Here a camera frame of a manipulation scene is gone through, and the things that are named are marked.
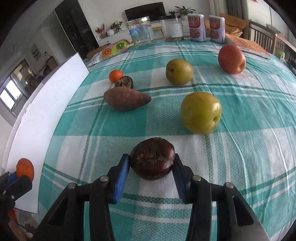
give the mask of yellow-green fruit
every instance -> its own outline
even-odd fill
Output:
[[[181,105],[181,119],[188,130],[209,135],[217,127],[222,115],[219,100],[207,92],[187,95]]]
[[[176,58],[168,62],[165,75],[172,84],[184,85],[193,78],[193,68],[187,61]]]

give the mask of bolt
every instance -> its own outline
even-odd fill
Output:
[[[67,185],[67,187],[68,187],[69,189],[73,189],[73,188],[76,187],[76,183],[69,183],[69,184]]]
[[[199,175],[194,175],[192,179],[199,182],[202,178]]]
[[[226,183],[226,186],[227,186],[228,188],[233,188],[233,187],[234,187],[233,183],[231,183],[231,182],[227,182],[227,183]]]
[[[101,176],[100,180],[101,180],[101,182],[106,182],[109,180],[109,177],[108,176]]]

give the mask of dark cabinet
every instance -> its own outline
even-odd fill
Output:
[[[55,12],[82,59],[86,58],[89,51],[99,47],[77,0],[64,0]]]

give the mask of checkered tablecloth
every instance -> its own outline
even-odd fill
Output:
[[[107,174],[141,141],[162,137],[183,164],[216,184],[233,182],[272,240],[280,240],[296,217],[296,78],[276,57],[246,55],[247,67],[230,75],[218,64],[222,45],[207,41],[164,41],[133,46],[90,68],[52,137],[39,191],[38,221],[69,182],[85,184]],[[165,77],[174,58],[188,61],[194,78],[173,86]],[[114,69],[134,80],[152,101],[118,112],[103,100]],[[193,135],[180,119],[186,95],[207,91],[222,105],[214,133]],[[185,240],[191,206],[178,198],[173,175],[146,181],[131,169],[122,199],[110,205],[116,240]],[[212,240],[217,230],[213,204]],[[85,236],[89,237],[88,218]]]

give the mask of black lid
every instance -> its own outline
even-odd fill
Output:
[[[165,19],[174,19],[174,18],[181,18],[181,15],[168,15],[168,16],[160,16],[160,20],[165,20]]]

